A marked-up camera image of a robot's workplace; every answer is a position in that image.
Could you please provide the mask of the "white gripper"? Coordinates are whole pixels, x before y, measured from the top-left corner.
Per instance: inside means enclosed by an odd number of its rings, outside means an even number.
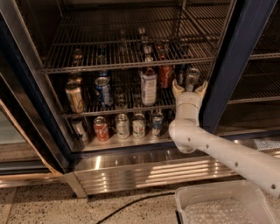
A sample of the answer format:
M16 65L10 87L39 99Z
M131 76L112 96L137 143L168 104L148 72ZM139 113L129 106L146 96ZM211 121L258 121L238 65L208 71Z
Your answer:
M194 92L185 92L185 89L181 87L177 80L172 81L172 92L176 98L176 105L192 104L196 107L200 107L202 99L204 99L207 91L208 82L205 80L200 87L197 87Z

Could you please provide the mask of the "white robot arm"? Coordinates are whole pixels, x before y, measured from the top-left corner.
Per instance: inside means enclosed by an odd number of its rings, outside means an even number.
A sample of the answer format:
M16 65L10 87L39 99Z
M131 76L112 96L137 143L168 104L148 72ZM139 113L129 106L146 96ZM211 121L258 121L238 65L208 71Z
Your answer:
M203 151L278 199L279 158L215 136L200 127L199 113L206 90L206 81L194 92L187 92L177 80L172 81L176 115L169 124L171 139L181 152Z

